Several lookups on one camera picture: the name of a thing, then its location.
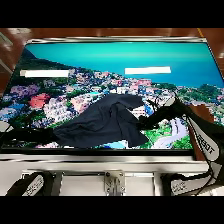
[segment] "television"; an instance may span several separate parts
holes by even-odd
[[[51,70],[67,71],[68,75],[44,75]],[[36,77],[24,75],[33,71],[38,74]],[[111,93],[141,96],[144,105],[131,111],[137,118],[154,113],[147,100],[157,99],[163,105],[175,94],[187,105],[204,104],[215,122],[224,125],[223,78],[206,39],[168,37],[30,40],[4,92],[0,120],[13,128],[25,128],[26,117],[35,110],[30,121],[32,128],[55,128]],[[166,155],[193,152],[188,126],[182,119],[163,120],[158,129],[142,133],[149,141],[134,148],[129,148],[124,139],[86,150],[120,150],[127,154],[156,151]],[[53,154],[54,150],[78,150],[56,142],[20,142],[2,148],[5,152],[50,150]]]

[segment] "screen bezel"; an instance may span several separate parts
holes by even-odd
[[[113,42],[173,42],[173,43],[206,43],[223,79],[218,63],[211,51],[206,38],[197,37],[155,37],[155,36],[111,36],[111,37],[66,37],[31,39],[25,44],[52,44],[52,43],[113,43]],[[0,154],[25,154],[25,155],[77,155],[77,156],[193,156],[195,150],[149,150],[149,149],[33,149],[33,148],[1,148]]]

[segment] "metal bracket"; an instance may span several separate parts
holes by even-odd
[[[107,196],[124,196],[125,173],[122,170],[105,171],[104,187]]]

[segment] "flat screen monitor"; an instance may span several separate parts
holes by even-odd
[[[204,104],[215,123],[224,125],[223,78],[205,39],[31,41],[4,92],[0,120],[25,128],[25,118],[36,110],[32,128],[55,128],[111,93],[141,96],[144,105],[131,111],[138,118],[154,113],[147,100],[157,98],[163,105],[174,92],[187,105]],[[163,120],[158,129],[142,133],[148,138],[143,145],[129,148],[124,139],[91,150],[193,150],[188,127],[180,118]],[[26,142],[16,147],[62,149],[55,142]]]

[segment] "sky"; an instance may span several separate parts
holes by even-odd
[[[128,78],[200,87],[224,87],[206,43],[114,42],[28,44],[37,58],[93,70],[115,72]],[[170,74],[125,75],[125,68],[170,66]]]

